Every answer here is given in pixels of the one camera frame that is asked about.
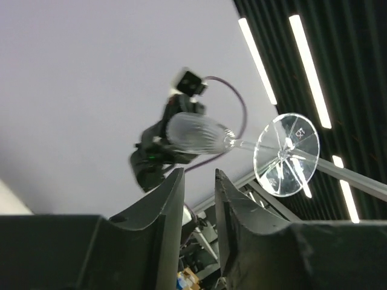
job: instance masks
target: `clear glass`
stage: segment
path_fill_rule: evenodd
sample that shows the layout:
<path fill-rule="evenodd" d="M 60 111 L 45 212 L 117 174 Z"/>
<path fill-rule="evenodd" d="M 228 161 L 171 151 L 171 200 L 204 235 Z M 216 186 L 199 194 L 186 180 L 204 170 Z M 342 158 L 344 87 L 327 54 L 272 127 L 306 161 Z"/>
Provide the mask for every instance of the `clear glass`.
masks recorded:
<path fill-rule="evenodd" d="M 303 189 L 316 170 L 320 142 L 311 121 L 289 113 L 276 117 L 256 143 L 205 116 L 182 112 L 167 126 L 167 138 L 182 152 L 219 154 L 233 148 L 252 151 L 256 179 L 270 194 L 291 196 Z"/>

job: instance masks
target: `glass stem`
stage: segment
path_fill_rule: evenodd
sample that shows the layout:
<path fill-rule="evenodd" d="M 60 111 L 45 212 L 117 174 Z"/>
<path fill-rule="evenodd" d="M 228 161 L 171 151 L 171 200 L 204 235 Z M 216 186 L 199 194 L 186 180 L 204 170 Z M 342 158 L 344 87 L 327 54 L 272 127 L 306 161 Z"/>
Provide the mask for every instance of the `glass stem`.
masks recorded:
<path fill-rule="evenodd" d="M 252 152 L 254 152 L 255 146 L 256 146 L 256 144 L 253 142 L 248 142 L 248 141 L 244 141 L 244 140 L 240 140 L 240 139 L 235 140 L 235 143 L 234 143 L 234 147 L 245 149 L 245 150 L 252 151 Z M 264 149 L 264 150 L 268 150 L 268 151 L 271 151 L 274 153 L 278 152 L 278 149 L 272 148 L 272 147 L 267 147 L 264 145 L 260 145 L 259 148 Z"/>

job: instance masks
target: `ceiling light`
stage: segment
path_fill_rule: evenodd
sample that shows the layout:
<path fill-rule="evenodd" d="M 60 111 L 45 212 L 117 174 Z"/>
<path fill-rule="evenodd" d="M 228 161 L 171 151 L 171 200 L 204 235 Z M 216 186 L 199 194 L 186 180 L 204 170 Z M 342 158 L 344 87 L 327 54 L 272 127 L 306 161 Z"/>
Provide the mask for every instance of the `ceiling light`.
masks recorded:
<path fill-rule="evenodd" d="M 300 162 L 296 158 L 290 158 L 290 159 L 294 164 L 294 169 L 296 170 L 298 177 L 301 179 L 300 185 L 304 189 L 305 196 L 308 198 L 312 198 L 312 192 L 310 192 L 310 188 L 308 186 L 308 182 L 305 178 L 304 170 L 302 169 Z"/>
<path fill-rule="evenodd" d="M 340 157 L 333 155 L 332 160 L 333 160 L 334 165 L 336 165 L 340 168 L 344 168 L 343 160 Z M 357 214 L 355 202 L 353 200 L 351 187 L 350 187 L 349 183 L 344 181 L 344 180 L 340 180 L 340 185 L 341 185 L 341 189 L 342 189 L 343 194 L 344 194 L 344 200 L 346 203 L 346 207 L 348 209 L 348 213 L 350 214 L 351 221 L 354 224 L 358 224 L 360 222 L 360 220 L 359 220 L 359 215 Z"/>
<path fill-rule="evenodd" d="M 250 198 L 256 203 L 255 198 L 254 198 L 254 196 L 253 196 L 253 193 L 252 193 L 252 192 L 249 192 L 249 195 L 250 195 Z"/>
<path fill-rule="evenodd" d="M 239 22 L 239 26 L 242 29 L 242 33 L 247 42 L 247 45 L 249 46 L 249 50 L 250 50 L 250 53 L 252 54 L 256 68 L 258 69 L 259 75 L 261 76 L 266 93 L 268 95 L 268 99 L 273 105 L 276 105 L 277 104 L 276 97 L 274 95 L 270 81 L 268 80 L 264 64 L 262 63 L 261 56 L 259 55 L 258 49 L 255 45 L 255 41 L 254 41 L 252 32 L 250 31 L 247 20 L 246 18 L 241 18 L 238 22 Z"/>
<path fill-rule="evenodd" d="M 293 34 L 296 39 L 298 50 L 300 52 L 302 63 L 304 64 L 304 69 L 307 74 L 314 103 L 317 107 L 317 113 L 319 114 L 321 126 L 327 129 L 331 129 L 332 125 L 329 119 L 327 106 L 325 105 L 325 100 L 322 95 L 322 90 L 320 87 L 319 79 L 317 77 L 316 68 L 313 64 L 313 59 L 308 46 L 307 37 L 305 35 L 304 29 L 302 28 L 300 16 L 293 15 L 289 17 L 289 20 L 291 29 L 293 30 Z"/>

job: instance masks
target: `metal frame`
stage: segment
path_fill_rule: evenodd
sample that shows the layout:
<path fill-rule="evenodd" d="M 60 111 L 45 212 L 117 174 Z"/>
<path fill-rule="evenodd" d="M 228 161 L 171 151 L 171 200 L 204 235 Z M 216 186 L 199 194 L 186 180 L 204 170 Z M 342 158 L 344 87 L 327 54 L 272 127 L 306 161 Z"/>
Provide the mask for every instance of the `metal frame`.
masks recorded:
<path fill-rule="evenodd" d="M 378 182 L 374 179 L 368 178 L 364 175 L 358 174 L 346 168 L 340 168 L 335 166 L 332 162 L 329 162 L 324 159 L 319 159 L 317 163 L 317 169 L 321 172 L 329 174 L 337 179 L 344 180 L 349 183 L 350 186 L 353 186 L 361 191 L 368 193 L 369 195 L 375 196 L 385 202 L 387 202 L 387 185 L 381 182 Z M 274 207 L 276 207 L 279 211 L 281 211 L 284 216 L 289 215 L 291 219 L 290 221 L 300 220 L 295 214 L 289 211 L 286 207 L 284 207 L 276 198 L 268 194 L 263 188 L 261 188 L 256 182 L 253 182 L 255 179 L 254 170 L 244 175 L 242 178 L 234 182 L 237 188 L 241 188 L 246 184 L 249 184 L 253 189 L 258 192 L 260 195 L 264 196 L 265 199 Z M 199 213 L 212 205 L 215 204 L 215 196 L 212 195 L 205 201 L 198 204 L 193 208 L 194 212 Z"/>
<path fill-rule="evenodd" d="M 266 190 L 264 190 L 258 183 L 255 181 L 250 181 L 248 183 L 252 189 L 254 189 L 260 198 L 265 199 L 268 204 L 274 207 L 277 211 L 281 213 L 283 217 L 285 217 L 288 221 L 291 222 L 299 222 L 301 219 L 296 216 L 293 212 L 291 212 L 286 206 L 284 206 L 281 202 L 279 202 L 274 196 L 269 194 Z"/>

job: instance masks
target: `black camera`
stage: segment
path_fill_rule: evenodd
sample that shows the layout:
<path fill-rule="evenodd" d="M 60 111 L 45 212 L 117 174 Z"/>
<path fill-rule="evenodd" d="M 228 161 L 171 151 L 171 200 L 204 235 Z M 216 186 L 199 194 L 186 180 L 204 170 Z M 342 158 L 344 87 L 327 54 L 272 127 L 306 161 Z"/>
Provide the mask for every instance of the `black camera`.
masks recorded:
<path fill-rule="evenodd" d="M 137 149 L 129 158 L 137 183 L 145 192 L 159 186 L 165 179 L 164 174 L 176 164 L 189 164 L 198 156 L 179 152 L 168 142 L 166 128 L 171 118 L 180 112 L 205 114 L 205 106 L 195 95 L 202 94 L 207 86 L 188 69 L 183 69 L 176 80 L 172 83 L 174 93 L 168 98 L 162 119 L 144 130 L 141 142 L 135 144 Z"/>

